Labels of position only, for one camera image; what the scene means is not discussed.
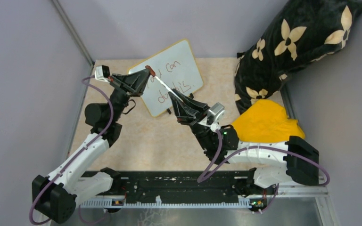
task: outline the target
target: yellow fabric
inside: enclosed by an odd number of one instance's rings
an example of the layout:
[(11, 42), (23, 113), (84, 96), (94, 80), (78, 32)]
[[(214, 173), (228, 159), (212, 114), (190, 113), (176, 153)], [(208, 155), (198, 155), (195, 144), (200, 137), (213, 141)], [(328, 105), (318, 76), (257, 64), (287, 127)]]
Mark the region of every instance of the yellow fabric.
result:
[(304, 139), (296, 119), (289, 119), (285, 108), (268, 99), (260, 99), (240, 115), (232, 126), (243, 142), (278, 143), (289, 136)]

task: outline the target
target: floor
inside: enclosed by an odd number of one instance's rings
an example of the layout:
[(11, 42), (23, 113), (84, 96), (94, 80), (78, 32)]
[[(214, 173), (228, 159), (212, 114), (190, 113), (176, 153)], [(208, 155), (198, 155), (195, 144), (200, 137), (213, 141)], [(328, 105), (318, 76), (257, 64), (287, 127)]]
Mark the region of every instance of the floor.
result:
[[(96, 66), (107, 65), (111, 73), (127, 74), (128, 69), (141, 60), (98, 60)], [(234, 72), (236, 58), (197, 58), (204, 86), (195, 99), (210, 106), (220, 102), (225, 106), (221, 125), (232, 123), (239, 113), (234, 102)], [(113, 88), (104, 82), (92, 80), (91, 84), (110, 95)], [(272, 100), (283, 106), (279, 92)], [(89, 88), (85, 97), (80, 121), (76, 129), (71, 153), (89, 134), (91, 127), (85, 124), (84, 108), (89, 103), (104, 103), (97, 91)], [(89, 170), (110, 167), (114, 170), (204, 170), (209, 163), (199, 143), (188, 126), (177, 123), (174, 114), (164, 113), (152, 117), (141, 98), (135, 98), (136, 107), (118, 121), (123, 129), (118, 141), (91, 165)], [(246, 170), (257, 165), (226, 164), (220, 170)]]

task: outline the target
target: wall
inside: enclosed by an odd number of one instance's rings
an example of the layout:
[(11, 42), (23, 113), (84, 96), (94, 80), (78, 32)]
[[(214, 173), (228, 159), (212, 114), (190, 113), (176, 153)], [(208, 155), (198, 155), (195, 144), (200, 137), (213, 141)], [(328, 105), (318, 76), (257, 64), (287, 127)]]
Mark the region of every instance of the wall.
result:
[(61, 0), (94, 59), (146, 58), (188, 38), (196, 57), (236, 57), (287, 0)]
[(49, 1), (0, 0), (0, 225), (29, 224), (31, 182), (65, 159), (89, 72)]
[(341, 225), (362, 225), (362, 17), (345, 49), (303, 70), (288, 88), (307, 140), (331, 174)]

